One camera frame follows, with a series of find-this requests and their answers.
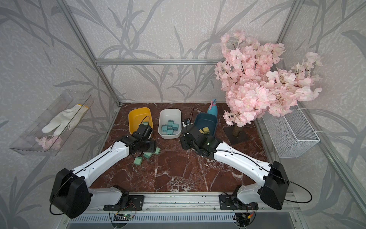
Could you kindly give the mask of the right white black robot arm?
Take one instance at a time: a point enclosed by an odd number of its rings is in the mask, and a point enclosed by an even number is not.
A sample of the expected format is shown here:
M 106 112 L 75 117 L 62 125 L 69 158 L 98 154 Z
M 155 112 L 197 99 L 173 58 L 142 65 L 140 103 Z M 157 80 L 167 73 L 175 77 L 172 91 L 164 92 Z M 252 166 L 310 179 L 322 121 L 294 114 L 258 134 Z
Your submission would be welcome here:
M 264 203 L 275 210 L 282 209 L 289 180 L 281 163 L 275 161 L 270 164 L 252 158 L 212 135 L 201 133 L 192 124 L 182 129 L 180 141 L 184 150 L 193 149 L 201 157 L 227 164 L 255 182 L 239 186 L 230 195 L 231 204 L 235 208 Z

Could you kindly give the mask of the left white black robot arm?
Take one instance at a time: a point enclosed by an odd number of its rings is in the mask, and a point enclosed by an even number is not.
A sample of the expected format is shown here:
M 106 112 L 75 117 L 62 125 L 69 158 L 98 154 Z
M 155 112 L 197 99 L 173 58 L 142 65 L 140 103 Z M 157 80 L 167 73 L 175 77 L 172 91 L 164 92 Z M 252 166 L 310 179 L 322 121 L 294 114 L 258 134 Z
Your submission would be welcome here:
M 71 170 L 60 170 L 53 183 L 50 207 L 56 207 L 71 219 L 96 207 L 107 206 L 108 210 L 129 207 L 128 191 L 116 187 L 92 189 L 91 185 L 120 160 L 134 153 L 154 152 L 156 141 L 152 133 L 150 126 L 140 124 L 131 136 L 119 138 L 90 161 Z

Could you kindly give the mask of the yellow plastic storage box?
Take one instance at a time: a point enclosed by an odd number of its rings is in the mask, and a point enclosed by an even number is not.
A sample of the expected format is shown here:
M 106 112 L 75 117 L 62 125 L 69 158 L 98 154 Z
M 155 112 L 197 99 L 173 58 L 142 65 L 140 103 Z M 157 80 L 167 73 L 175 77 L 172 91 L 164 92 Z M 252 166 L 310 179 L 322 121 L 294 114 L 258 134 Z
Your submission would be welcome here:
M 152 114 L 149 108 L 141 107 L 132 110 L 128 114 L 129 132 L 132 134 L 135 132 L 140 124 L 149 123 L 149 126 L 153 128 Z

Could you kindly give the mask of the dark teal storage box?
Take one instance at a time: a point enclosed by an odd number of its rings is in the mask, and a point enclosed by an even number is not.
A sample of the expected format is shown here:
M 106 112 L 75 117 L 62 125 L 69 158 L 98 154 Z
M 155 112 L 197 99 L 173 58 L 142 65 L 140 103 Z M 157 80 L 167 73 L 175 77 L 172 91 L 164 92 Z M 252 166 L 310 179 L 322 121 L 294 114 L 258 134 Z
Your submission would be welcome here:
M 194 120 L 194 125 L 201 130 L 207 127 L 210 131 L 209 134 L 214 136 L 217 122 L 217 116 L 208 113 L 199 113 Z

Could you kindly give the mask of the white plastic storage box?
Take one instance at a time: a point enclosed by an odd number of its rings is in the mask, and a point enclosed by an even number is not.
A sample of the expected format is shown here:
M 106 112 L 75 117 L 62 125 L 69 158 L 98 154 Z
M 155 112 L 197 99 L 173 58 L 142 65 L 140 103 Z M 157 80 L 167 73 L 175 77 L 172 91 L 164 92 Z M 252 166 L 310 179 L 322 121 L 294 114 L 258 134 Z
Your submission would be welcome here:
M 181 135 L 182 119 L 179 109 L 164 109 L 159 116 L 158 133 L 163 139 L 176 139 Z

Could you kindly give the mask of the teal pink spray bottle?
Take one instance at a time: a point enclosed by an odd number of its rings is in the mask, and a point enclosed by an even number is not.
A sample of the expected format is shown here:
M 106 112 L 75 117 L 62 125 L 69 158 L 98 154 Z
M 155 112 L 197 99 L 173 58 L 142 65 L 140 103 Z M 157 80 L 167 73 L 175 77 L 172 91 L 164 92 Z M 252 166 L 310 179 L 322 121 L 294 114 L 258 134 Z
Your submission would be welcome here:
M 214 115 L 214 116 L 218 116 L 218 108 L 216 105 L 216 99 L 212 100 L 210 103 L 210 106 L 207 110 L 208 114 Z

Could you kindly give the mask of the pink artificial blossom tree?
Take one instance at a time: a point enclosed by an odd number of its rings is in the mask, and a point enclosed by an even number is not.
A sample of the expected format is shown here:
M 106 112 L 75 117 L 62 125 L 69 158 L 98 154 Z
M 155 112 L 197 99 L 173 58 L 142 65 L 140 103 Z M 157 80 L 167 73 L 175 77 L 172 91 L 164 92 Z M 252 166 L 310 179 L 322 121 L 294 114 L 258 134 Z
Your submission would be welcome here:
M 320 77 L 313 71 L 322 65 L 318 53 L 308 52 L 291 70 L 273 70 L 285 52 L 284 44 L 261 44 L 243 30 L 224 34 L 221 49 L 224 61 L 216 64 L 215 75 L 226 96 L 229 111 L 224 119 L 229 126 L 244 127 L 266 113 L 284 116 L 322 91 L 315 87 Z

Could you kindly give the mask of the left circuit board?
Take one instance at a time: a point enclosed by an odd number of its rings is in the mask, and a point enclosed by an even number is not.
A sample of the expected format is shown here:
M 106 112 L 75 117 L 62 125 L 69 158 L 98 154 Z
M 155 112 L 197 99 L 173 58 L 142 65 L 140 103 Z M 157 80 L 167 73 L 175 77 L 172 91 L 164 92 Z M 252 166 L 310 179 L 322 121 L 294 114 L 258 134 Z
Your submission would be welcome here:
M 118 213 L 118 214 L 114 214 L 113 216 L 113 221 L 117 221 L 117 222 L 127 222 L 127 221 L 131 221 L 133 220 L 135 217 L 135 214 L 130 214 L 130 213 Z

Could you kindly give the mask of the circuit board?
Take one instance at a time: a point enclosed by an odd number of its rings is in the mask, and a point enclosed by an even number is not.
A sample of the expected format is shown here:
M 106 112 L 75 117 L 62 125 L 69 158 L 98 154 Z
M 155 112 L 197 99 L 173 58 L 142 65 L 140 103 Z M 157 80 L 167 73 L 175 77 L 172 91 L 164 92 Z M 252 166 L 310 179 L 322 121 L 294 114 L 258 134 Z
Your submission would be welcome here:
M 236 223 L 249 224 L 253 216 L 253 213 L 235 213 L 233 216 L 233 221 Z
M 127 221 L 131 221 L 133 220 L 135 217 L 135 214 L 130 214 L 130 213 L 118 213 L 118 214 L 114 214 L 113 216 L 113 221 L 117 221 L 117 222 L 127 222 Z

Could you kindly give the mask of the right circuit board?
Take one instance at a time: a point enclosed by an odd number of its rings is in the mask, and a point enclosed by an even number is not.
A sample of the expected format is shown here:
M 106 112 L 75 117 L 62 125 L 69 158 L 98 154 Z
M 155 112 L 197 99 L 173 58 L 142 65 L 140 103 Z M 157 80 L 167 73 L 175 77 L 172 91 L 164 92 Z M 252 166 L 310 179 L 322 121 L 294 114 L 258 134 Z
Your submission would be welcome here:
M 233 216 L 233 221 L 236 223 L 249 224 L 253 216 L 253 213 L 235 213 Z

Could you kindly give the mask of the small pink flower sprig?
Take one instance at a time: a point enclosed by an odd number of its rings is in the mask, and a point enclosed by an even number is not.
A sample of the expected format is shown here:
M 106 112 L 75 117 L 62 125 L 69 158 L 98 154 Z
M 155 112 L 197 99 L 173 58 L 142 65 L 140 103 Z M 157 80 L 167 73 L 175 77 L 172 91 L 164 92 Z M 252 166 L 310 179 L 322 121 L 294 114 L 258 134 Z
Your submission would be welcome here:
M 49 149 L 59 150 L 63 142 L 61 137 L 53 135 L 45 136 L 42 138 L 36 137 L 35 141 L 38 143 L 38 145 L 42 147 L 43 150 L 49 150 Z

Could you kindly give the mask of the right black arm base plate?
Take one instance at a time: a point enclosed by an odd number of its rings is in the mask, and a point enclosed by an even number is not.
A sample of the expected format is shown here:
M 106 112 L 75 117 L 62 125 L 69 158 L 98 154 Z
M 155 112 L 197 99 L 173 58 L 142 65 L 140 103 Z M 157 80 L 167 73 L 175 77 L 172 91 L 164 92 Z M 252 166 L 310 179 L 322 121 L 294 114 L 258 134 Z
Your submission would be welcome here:
M 258 210 L 258 204 L 252 202 L 250 204 L 244 204 L 239 201 L 236 197 L 229 195 L 227 193 L 222 193 L 219 195 L 220 210 L 247 210 L 256 211 Z

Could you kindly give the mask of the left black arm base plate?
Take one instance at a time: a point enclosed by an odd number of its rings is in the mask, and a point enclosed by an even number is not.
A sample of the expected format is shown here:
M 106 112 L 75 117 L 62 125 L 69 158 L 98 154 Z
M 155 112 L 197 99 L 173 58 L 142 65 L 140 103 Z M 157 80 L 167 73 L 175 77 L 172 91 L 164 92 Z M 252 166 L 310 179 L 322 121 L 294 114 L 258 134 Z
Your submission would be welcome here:
M 105 205 L 104 211 L 141 211 L 144 203 L 144 195 L 122 196 L 115 205 Z

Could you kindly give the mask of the aluminium front rail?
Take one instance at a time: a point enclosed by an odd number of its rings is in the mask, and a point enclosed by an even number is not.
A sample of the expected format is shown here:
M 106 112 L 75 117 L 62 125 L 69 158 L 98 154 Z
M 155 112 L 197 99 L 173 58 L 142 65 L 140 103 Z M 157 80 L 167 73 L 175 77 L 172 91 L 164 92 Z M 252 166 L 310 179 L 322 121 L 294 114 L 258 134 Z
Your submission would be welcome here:
M 141 211 L 145 213 L 177 213 L 177 212 L 218 212 L 220 210 L 218 192 L 132 192 L 129 195 L 144 195 L 144 203 Z M 264 203 L 258 202 L 258 210 L 263 212 L 276 212 L 276 209 L 269 207 Z M 103 208 L 107 205 L 106 200 L 98 199 L 91 201 L 89 207 L 85 210 L 77 208 L 78 213 L 72 214 L 69 218 L 76 218 L 83 213 L 104 212 Z M 244 212 L 246 210 L 224 210 L 226 212 Z

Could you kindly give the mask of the clear acrylic wall shelf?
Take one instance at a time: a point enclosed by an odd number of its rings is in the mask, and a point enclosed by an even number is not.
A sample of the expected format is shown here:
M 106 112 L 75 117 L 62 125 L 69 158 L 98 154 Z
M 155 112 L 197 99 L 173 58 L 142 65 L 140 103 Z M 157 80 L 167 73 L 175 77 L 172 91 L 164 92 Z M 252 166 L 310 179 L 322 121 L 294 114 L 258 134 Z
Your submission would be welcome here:
M 93 102 L 91 94 L 63 91 L 10 149 L 24 156 L 57 155 Z

